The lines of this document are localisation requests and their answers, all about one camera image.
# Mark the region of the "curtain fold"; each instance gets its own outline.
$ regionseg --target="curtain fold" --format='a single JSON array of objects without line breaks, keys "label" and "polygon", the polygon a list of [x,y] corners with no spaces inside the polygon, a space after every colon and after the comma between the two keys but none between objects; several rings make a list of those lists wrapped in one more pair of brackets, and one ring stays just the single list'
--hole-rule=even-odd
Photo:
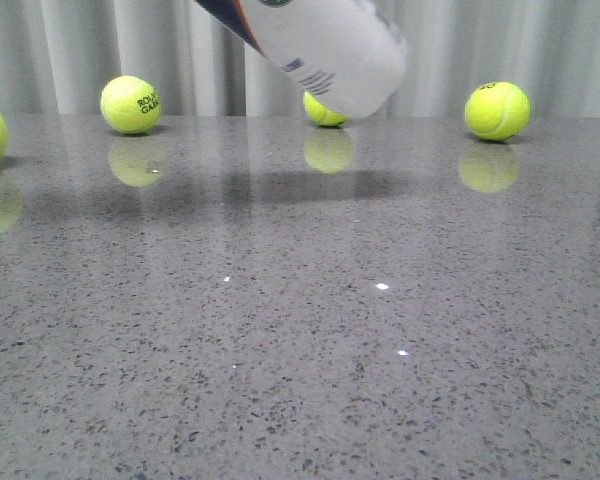
[{"label": "curtain fold", "polygon": [[[377,4],[410,49],[377,115],[461,115],[475,87],[509,80],[536,115],[600,117],[600,0]],[[166,114],[302,114],[301,89],[193,0],[0,0],[4,112],[97,113],[121,74],[151,82]]]}]

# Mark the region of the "speckled quartz countertop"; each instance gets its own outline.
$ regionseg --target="speckled quartz countertop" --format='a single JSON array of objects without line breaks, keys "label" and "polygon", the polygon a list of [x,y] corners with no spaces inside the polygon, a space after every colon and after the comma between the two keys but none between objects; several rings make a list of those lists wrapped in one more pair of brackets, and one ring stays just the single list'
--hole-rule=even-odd
[{"label": "speckled quartz countertop", "polygon": [[600,479],[600,119],[7,116],[1,479]]}]

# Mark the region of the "bottle label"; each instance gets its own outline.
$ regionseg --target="bottle label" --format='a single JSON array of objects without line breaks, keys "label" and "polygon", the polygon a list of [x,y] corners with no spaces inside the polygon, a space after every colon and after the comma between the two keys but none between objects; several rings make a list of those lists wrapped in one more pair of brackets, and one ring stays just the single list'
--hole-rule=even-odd
[{"label": "bottle label", "polygon": [[[266,4],[280,4],[276,6],[282,6],[285,3],[289,3],[291,0],[279,0],[279,1],[264,1]],[[239,35],[245,42],[251,45],[258,51],[262,51],[258,46],[251,28],[247,23],[244,11],[240,5],[240,0],[196,0],[203,8],[211,12],[214,17],[224,23],[230,30]]]}]

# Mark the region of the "glossy surface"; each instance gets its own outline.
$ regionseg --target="glossy surface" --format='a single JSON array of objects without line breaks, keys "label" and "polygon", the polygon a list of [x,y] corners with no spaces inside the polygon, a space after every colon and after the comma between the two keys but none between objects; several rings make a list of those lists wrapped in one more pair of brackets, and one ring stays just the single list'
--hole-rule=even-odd
[{"label": "glossy surface", "polygon": [[7,122],[0,479],[600,478],[600,120]]}]

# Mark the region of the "gray countertop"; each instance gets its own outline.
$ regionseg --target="gray countertop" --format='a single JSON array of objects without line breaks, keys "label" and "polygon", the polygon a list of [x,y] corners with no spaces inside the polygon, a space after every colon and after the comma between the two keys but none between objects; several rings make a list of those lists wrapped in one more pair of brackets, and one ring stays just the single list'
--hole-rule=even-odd
[{"label": "gray countertop", "polygon": [[6,119],[0,479],[600,479],[600,119]]}]

